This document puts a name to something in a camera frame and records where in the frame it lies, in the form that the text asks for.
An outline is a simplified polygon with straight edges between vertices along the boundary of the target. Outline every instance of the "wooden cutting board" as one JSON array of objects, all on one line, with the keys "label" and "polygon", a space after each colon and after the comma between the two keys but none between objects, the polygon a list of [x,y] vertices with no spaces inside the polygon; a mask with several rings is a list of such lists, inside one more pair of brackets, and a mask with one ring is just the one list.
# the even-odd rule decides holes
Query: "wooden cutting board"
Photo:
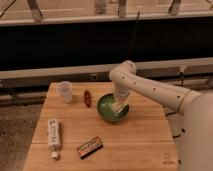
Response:
[{"label": "wooden cutting board", "polygon": [[[99,98],[112,83],[73,83],[73,101],[65,104],[50,85],[25,162],[24,171],[176,171],[177,153],[162,107],[131,92],[130,111],[119,123],[102,120]],[[84,103],[89,90],[92,106]],[[61,159],[53,161],[47,144],[47,121],[58,118],[62,128]],[[77,147],[99,136],[104,148],[81,160]]]}]

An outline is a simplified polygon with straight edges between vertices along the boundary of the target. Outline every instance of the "floor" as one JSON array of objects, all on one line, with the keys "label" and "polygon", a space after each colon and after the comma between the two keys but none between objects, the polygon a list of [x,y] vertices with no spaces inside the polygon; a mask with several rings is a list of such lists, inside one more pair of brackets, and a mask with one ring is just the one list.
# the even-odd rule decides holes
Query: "floor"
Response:
[{"label": "floor", "polygon": [[0,170],[21,171],[42,105],[0,108]]}]

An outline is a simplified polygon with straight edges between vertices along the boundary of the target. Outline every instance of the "clear plastic cup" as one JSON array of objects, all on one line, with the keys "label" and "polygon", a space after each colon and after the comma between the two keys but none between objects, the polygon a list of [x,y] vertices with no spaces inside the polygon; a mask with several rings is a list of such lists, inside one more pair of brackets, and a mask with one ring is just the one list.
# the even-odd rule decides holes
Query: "clear plastic cup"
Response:
[{"label": "clear plastic cup", "polygon": [[62,81],[57,84],[57,93],[65,103],[72,101],[72,83],[69,81]]}]

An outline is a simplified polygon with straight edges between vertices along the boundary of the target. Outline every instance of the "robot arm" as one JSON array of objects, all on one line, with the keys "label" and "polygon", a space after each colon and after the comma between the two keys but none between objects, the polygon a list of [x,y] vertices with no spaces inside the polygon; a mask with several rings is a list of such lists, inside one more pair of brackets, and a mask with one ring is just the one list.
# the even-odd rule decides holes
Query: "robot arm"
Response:
[{"label": "robot arm", "polygon": [[114,96],[117,101],[127,98],[130,89],[175,112],[182,113],[188,103],[201,95],[187,88],[145,79],[136,76],[135,73],[136,66],[131,61],[125,61],[110,72],[110,80],[115,83]]},{"label": "robot arm", "polygon": [[110,79],[115,83],[115,104],[124,101],[131,89],[181,113],[178,171],[212,171],[213,93],[201,94],[141,78],[135,73],[136,66],[131,61],[122,63],[110,72]]}]

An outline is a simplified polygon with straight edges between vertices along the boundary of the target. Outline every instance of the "red object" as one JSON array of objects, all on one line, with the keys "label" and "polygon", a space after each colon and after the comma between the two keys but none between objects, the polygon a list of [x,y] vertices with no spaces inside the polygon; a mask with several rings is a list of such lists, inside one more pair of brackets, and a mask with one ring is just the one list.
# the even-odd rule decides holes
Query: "red object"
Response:
[{"label": "red object", "polygon": [[99,137],[92,139],[91,141],[87,142],[86,144],[77,148],[78,154],[81,159],[84,159],[91,153],[97,151],[98,149],[102,148],[103,144]]},{"label": "red object", "polygon": [[91,95],[88,90],[85,90],[85,92],[84,92],[84,102],[88,108],[91,107]]}]

